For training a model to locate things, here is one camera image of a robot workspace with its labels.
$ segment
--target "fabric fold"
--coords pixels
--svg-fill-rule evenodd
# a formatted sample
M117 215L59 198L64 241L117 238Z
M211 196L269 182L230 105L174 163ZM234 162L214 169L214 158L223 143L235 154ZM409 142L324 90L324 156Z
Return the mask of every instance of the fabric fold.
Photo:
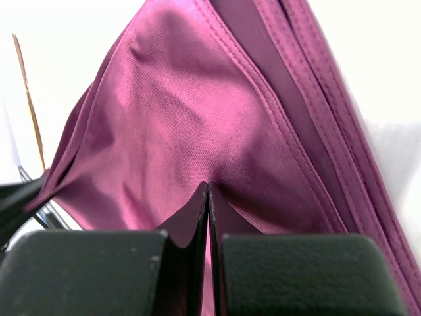
M84 229L149 230L214 181L265 234L373 238L421 315L419 270L310 9L240 2L147 0L28 209L54 198ZM203 315L214 315L210 260L208 248Z

